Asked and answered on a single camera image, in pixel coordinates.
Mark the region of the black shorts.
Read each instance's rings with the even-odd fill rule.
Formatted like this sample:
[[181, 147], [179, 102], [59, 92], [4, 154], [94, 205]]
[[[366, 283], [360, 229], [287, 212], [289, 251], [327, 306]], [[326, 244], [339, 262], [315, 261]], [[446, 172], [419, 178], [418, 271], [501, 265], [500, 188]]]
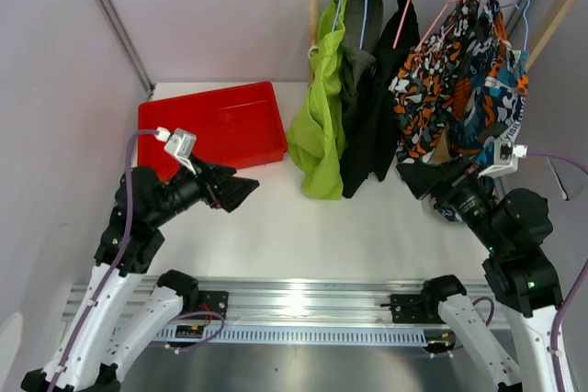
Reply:
[[410, 49], [420, 40], [417, 15], [411, 2], [398, 46], [392, 48], [405, 1], [397, 0], [398, 9], [381, 32], [374, 51], [376, 64], [360, 80], [359, 120], [352, 135], [346, 137], [347, 145], [340, 160], [345, 198], [353, 197], [370, 174], [383, 181], [398, 147], [389, 87]]

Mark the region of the orange camouflage shorts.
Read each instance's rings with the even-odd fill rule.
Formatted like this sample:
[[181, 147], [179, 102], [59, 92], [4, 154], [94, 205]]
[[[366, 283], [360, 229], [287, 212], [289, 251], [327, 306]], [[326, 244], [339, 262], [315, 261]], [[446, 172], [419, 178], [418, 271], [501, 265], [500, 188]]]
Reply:
[[449, 123], [469, 34], [481, 0], [457, 0], [440, 29], [411, 49], [389, 91], [397, 162], [429, 162]]

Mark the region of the blue patterned shorts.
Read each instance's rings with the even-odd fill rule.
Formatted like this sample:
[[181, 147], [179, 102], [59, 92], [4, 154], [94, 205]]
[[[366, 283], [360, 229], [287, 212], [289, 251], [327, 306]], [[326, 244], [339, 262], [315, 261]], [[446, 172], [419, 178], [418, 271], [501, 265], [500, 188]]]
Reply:
[[439, 165], [467, 157], [495, 163], [494, 143], [515, 141], [522, 126], [528, 54], [508, 41], [498, 0], [451, 0], [455, 7], [420, 54], [441, 73], [442, 122], [436, 145], [422, 161]]

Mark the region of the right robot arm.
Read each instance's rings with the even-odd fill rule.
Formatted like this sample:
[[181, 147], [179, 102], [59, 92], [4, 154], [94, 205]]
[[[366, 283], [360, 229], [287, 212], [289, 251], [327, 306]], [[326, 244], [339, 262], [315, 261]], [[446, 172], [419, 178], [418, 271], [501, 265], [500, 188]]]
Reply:
[[548, 202], [516, 188], [501, 201], [486, 192], [482, 178], [516, 171], [518, 160], [482, 167], [467, 158], [430, 165], [400, 163], [397, 170], [412, 194], [432, 196], [454, 209], [489, 253], [482, 267], [487, 285], [513, 334], [513, 361], [478, 318], [465, 286], [452, 275], [424, 281], [419, 309], [428, 320], [442, 320], [496, 391], [572, 391], [561, 333], [570, 300], [558, 273], [541, 249], [553, 231]]

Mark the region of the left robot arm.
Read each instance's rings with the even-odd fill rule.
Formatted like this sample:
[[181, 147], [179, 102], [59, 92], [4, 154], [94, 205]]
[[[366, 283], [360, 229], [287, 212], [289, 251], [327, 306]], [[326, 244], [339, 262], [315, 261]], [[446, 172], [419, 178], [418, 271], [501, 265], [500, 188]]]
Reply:
[[190, 155], [168, 181], [149, 166], [128, 168], [102, 233], [83, 301], [56, 353], [25, 374], [24, 391], [118, 391], [155, 335], [174, 319], [211, 317], [200, 306], [198, 280], [177, 270], [161, 275], [140, 311], [116, 330], [130, 296], [164, 244], [162, 226], [198, 203], [233, 212], [259, 182]]

